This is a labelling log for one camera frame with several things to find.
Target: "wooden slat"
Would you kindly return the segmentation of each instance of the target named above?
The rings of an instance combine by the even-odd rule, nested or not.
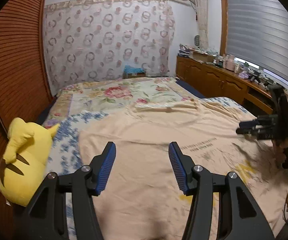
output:
[[[10,0],[0,11],[0,159],[14,117],[34,121],[51,95],[44,69],[44,0]],[[0,233],[12,236],[12,208],[0,193]]]

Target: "yellow plush toy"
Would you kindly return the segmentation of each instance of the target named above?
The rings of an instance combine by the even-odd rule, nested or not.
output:
[[[0,191],[10,202],[27,206],[44,179],[44,170],[59,124],[50,129],[15,118],[0,161]]]

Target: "patterned curtain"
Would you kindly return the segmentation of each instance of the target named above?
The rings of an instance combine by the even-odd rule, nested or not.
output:
[[[207,38],[207,0],[195,0],[197,8],[197,22],[200,35],[200,47],[202,49],[208,49]]]
[[[166,74],[175,21],[167,0],[74,0],[45,7],[52,91],[122,77],[125,65]]]

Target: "silver bolt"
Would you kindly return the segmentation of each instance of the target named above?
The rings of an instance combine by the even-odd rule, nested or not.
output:
[[[55,173],[55,172],[50,172],[49,174],[47,174],[47,177],[48,177],[49,179],[55,179],[56,173]]]
[[[203,167],[201,165],[195,165],[194,170],[200,172],[203,170]]]
[[[88,172],[90,169],[91,169],[91,167],[88,166],[88,165],[85,165],[85,166],[83,166],[83,167],[81,168],[81,170],[84,171],[84,172]]]
[[[235,172],[230,172],[228,175],[229,175],[229,177],[231,179],[236,179],[237,178],[237,174]]]

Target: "window blind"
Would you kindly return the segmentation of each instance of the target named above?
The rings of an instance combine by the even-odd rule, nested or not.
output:
[[[278,0],[228,0],[226,53],[288,81],[288,12]]]

